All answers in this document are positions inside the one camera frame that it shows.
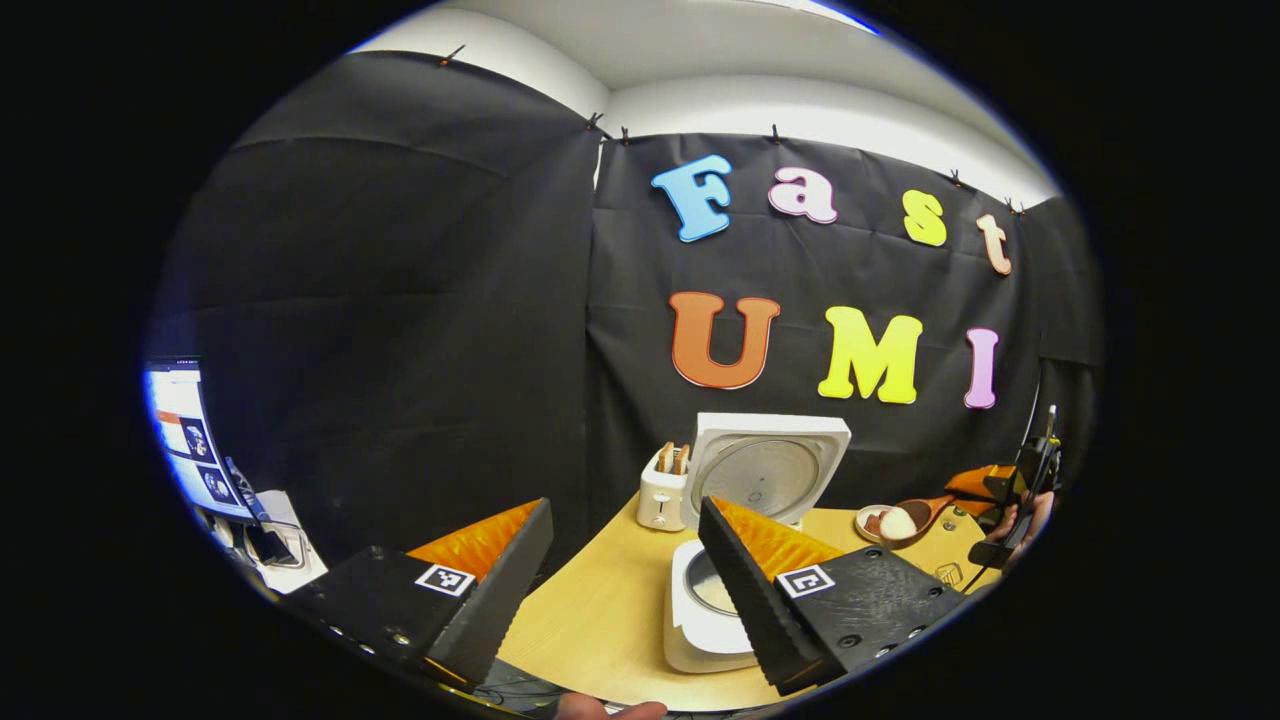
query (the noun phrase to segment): computer monitor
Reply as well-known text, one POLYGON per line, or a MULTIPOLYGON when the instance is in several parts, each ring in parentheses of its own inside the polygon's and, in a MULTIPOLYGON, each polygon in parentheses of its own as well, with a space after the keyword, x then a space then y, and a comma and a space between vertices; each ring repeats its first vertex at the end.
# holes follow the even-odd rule
POLYGON ((200 359, 150 359, 143 384, 156 439, 187 500, 241 524, 270 520, 248 480, 219 454, 205 409, 200 359))

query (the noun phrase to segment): table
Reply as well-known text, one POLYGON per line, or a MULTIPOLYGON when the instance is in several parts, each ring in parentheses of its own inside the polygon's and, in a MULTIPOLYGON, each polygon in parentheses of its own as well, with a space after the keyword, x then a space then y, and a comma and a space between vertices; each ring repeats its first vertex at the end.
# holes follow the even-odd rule
MULTIPOLYGON (((681 673, 663 657, 663 609, 676 546, 692 529, 664 532, 636 523, 639 493, 521 603, 498 657, 571 691, 636 705, 657 700, 671 711, 710 712, 782 700, 758 665, 723 673, 681 673)), ((856 510, 815 507, 805 534, 845 552, 872 543, 854 530, 856 510)), ((913 546, 897 553, 945 583, 963 588, 978 573, 966 560, 984 533, 951 507, 913 546)), ((988 569, 969 592, 1000 579, 988 569)), ((800 691, 792 696, 803 694, 800 691)))

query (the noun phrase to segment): white ceiling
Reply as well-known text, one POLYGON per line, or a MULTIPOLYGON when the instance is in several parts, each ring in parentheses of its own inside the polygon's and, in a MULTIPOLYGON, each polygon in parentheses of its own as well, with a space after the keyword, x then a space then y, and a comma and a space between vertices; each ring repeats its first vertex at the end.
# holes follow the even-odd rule
POLYGON ((892 41, 769 0, 449 0, 436 6, 521 27, 609 90, 710 74, 847 83, 937 110, 1038 167, 1004 123, 892 41))

